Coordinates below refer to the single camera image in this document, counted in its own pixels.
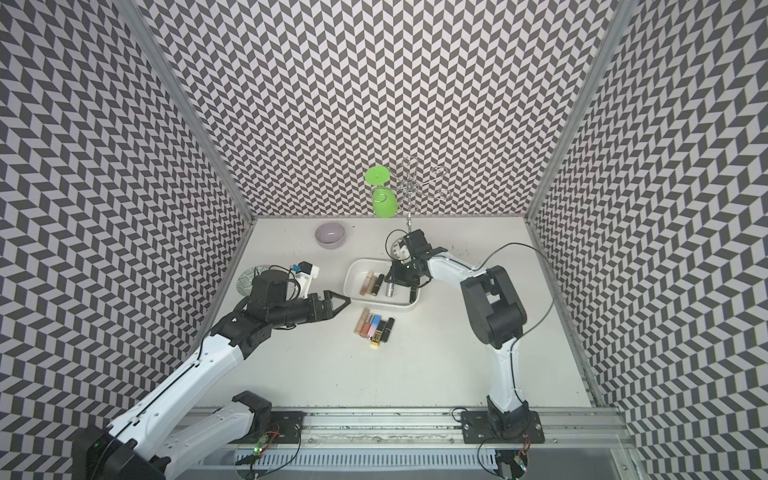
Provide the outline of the white plastic storage box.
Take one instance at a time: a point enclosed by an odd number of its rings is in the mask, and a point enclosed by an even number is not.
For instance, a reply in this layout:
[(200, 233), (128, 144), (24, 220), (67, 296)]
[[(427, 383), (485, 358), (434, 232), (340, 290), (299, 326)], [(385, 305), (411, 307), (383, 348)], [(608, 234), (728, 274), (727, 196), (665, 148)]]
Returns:
[[(408, 311), (416, 307), (420, 300), (420, 293), (417, 294), (417, 299), (413, 304), (409, 303), (410, 287), (403, 287), (395, 285), (394, 294), (392, 297), (386, 296), (387, 284), (386, 274), (391, 266), (390, 261), (380, 259), (362, 258), (352, 262), (349, 266), (344, 285), (343, 294), (350, 297), (353, 302), (366, 303), (371, 306), (381, 307), (389, 310), (403, 310)], [(377, 276), (380, 274), (385, 275), (384, 283), (377, 296), (372, 295), (360, 295), (360, 289), (367, 275), (367, 272), (372, 270)]]

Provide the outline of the beige tan lipstick tube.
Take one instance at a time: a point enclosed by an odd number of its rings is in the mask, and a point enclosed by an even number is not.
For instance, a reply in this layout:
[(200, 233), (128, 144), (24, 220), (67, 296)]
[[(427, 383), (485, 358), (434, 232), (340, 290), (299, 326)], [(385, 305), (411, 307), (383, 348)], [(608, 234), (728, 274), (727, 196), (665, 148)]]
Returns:
[(358, 336), (363, 336), (367, 331), (367, 323), (370, 319), (370, 310), (365, 308), (355, 326), (354, 333)]

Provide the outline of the pink lip gloss tube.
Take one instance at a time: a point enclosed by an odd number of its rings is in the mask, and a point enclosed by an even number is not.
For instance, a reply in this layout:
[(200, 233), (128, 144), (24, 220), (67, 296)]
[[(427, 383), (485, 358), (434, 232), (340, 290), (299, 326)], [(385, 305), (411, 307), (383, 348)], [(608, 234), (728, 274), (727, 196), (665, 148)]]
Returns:
[(366, 295), (370, 290), (371, 283), (373, 282), (373, 277), (374, 277), (374, 272), (372, 270), (368, 271), (360, 289), (361, 296)]

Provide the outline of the red brown lip gloss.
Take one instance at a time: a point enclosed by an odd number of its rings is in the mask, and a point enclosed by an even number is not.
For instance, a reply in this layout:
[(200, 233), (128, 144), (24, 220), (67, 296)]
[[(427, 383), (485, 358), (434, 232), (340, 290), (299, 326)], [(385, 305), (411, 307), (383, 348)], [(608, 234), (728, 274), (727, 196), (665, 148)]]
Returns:
[(368, 316), (368, 318), (367, 318), (367, 320), (366, 320), (366, 322), (363, 325), (363, 328), (361, 330), (361, 333), (360, 333), (361, 337), (364, 337), (364, 338), (368, 338), (369, 337), (369, 331), (370, 331), (370, 327), (372, 325), (373, 318), (374, 318), (374, 314), (370, 314)]

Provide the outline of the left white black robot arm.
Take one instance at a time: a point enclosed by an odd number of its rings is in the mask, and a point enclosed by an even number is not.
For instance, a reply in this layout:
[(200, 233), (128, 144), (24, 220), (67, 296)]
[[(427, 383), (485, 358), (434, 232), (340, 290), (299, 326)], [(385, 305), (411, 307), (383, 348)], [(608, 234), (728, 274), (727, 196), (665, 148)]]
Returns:
[(271, 404), (243, 391), (206, 419), (177, 428), (218, 381), (247, 359), (276, 328), (334, 318), (351, 303), (326, 290), (312, 293), (314, 273), (283, 279), (262, 272), (250, 294), (224, 315), (200, 346), (158, 387), (108, 426), (88, 426), (73, 437), (75, 479), (175, 479), (220, 447), (269, 426)]

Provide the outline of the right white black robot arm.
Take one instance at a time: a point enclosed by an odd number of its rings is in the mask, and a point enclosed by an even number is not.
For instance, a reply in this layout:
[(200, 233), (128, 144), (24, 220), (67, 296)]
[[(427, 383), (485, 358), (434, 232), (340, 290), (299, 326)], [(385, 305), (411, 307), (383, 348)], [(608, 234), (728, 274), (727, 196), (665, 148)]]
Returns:
[(513, 440), (530, 425), (532, 412), (516, 380), (517, 341), (524, 334), (527, 312), (502, 266), (481, 269), (432, 246), (422, 230), (385, 242), (391, 267), (385, 280), (420, 290), (432, 281), (456, 288), (472, 332), (488, 348), (491, 373), (487, 422), (493, 436)]

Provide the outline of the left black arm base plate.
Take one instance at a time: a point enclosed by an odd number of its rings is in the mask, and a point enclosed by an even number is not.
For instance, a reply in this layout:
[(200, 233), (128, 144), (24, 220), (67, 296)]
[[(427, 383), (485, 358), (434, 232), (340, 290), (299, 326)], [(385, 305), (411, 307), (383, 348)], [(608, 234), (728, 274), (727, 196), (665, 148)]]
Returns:
[(305, 417), (306, 413), (300, 410), (272, 411), (269, 417), (255, 415), (246, 435), (236, 443), (255, 444), (263, 436), (270, 439), (276, 434), (273, 445), (298, 444)]

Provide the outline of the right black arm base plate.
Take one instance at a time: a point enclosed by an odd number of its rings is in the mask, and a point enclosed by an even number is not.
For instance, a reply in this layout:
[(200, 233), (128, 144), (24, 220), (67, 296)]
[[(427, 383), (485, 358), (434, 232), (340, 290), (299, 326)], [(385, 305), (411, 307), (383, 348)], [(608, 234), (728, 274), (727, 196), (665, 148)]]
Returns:
[(461, 433), (468, 445), (479, 445), (485, 441), (522, 444), (544, 444), (545, 434), (540, 417), (535, 411), (498, 417), (488, 411), (461, 411)]

